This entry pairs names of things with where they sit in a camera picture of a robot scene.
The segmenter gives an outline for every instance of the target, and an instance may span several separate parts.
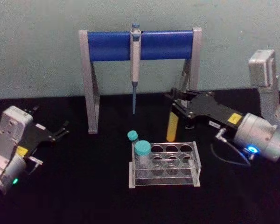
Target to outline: yellow label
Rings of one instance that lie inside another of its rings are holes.
[[[176,136],[176,130],[177,130],[177,124],[178,124],[178,117],[175,113],[170,112],[169,115],[169,122],[168,122],[168,128],[167,128],[167,141],[174,141]]]
[[[19,154],[20,156],[24,157],[27,152],[28,152],[28,149],[21,147],[21,146],[17,147],[17,154]]]
[[[228,119],[228,122],[236,125],[238,123],[239,120],[241,120],[242,116],[237,114],[237,113],[233,113],[230,118]]]

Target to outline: teal cap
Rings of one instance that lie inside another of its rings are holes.
[[[131,130],[127,133],[127,137],[129,138],[130,141],[135,141],[138,138],[138,134],[136,131]]]
[[[135,145],[135,152],[137,155],[148,155],[151,153],[150,143],[145,140],[137,141]]]

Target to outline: black table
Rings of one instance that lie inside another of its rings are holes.
[[[220,103],[259,115],[256,90],[215,93]],[[216,133],[210,126],[185,130],[176,140],[196,140],[200,188],[128,188],[126,134],[134,129],[141,139],[166,141],[170,101],[163,94],[138,94],[135,116],[130,95],[101,97],[95,135],[87,133],[83,97],[0,100],[0,116],[10,105],[39,105],[35,122],[56,131],[68,120],[70,134],[54,147],[40,146],[35,156],[44,164],[0,196],[0,223],[280,223],[280,163],[258,157],[243,168],[219,161],[210,152]]]

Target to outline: cable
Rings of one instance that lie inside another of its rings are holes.
[[[218,156],[218,155],[215,153],[213,144],[211,144],[211,145],[210,145],[210,150],[211,150],[211,152],[213,153],[213,155],[214,155],[215,157],[217,157],[219,160],[221,160],[221,161],[223,161],[223,162],[231,163],[231,164],[234,164],[234,165],[245,166],[245,167],[250,167],[250,166],[251,166],[251,163],[249,162],[249,160],[248,160],[237,148],[235,148],[235,147],[234,147],[231,143],[229,143],[229,142],[224,142],[224,143],[226,143],[230,148],[232,148],[233,151],[235,151],[237,154],[239,154],[239,155],[242,157],[242,159],[245,161],[245,163],[230,161],[230,160],[226,160],[226,159],[221,158],[220,156]]]

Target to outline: light blue wall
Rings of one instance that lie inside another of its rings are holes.
[[[247,62],[275,49],[280,0],[0,0],[0,98],[82,95],[77,31],[203,29],[200,89],[248,87]],[[96,63],[102,94],[130,93],[129,62]],[[139,91],[169,91],[182,61],[141,62]]]

